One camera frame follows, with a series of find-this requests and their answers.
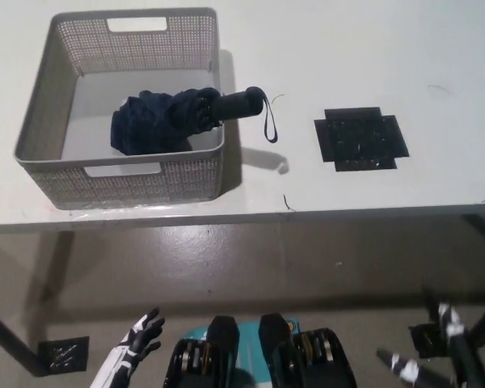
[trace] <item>umbrella handle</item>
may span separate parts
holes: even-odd
[[[218,122],[257,116],[264,107],[263,94],[257,87],[248,87],[245,91],[218,97],[210,105],[210,118]]]

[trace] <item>white table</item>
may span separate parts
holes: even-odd
[[[265,141],[262,116],[241,120],[242,182],[211,202],[55,209],[12,156],[50,19],[175,6],[217,11],[235,90],[284,95],[273,104],[279,142]],[[335,172],[323,163],[314,130],[323,110],[376,106],[396,115],[410,158],[389,171]],[[276,160],[289,171],[273,170]],[[485,0],[0,1],[0,232],[400,212],[485,213]],[[44,373],[1,323],[0,343]]]

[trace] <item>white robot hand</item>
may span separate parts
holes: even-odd
[[[151,342],[162,333],[164,318],[156,319],[160,310],[151,310],[131,327],[128,334],[112,349],[91,383],[90,388],[127,388],[140,361],[160,342]]]

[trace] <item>basket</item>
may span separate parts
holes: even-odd
[[[109,144],[112,113],[130,95],[206,86],[221,89],[214,10],[57,15],[15,157],[59,209],[212,200],[223,127],[190,137],[187,152],[124,156]]]

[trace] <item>floor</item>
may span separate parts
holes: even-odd
[[[0,235],[0,317],[33,346],[91,338],[85,373],[41,379],[0,349],[0,387],[89,386],[155,305],[167,318],[163,346],[132,388],[160,386],[176,340],[213,315],[274,310],[303,329],[332,328],[360,387],[400,387],[374,352],[415,356],[407,328],[427,321],[422,284],[459,301],[472,324],[485,308],[485,239],[458,217]]]

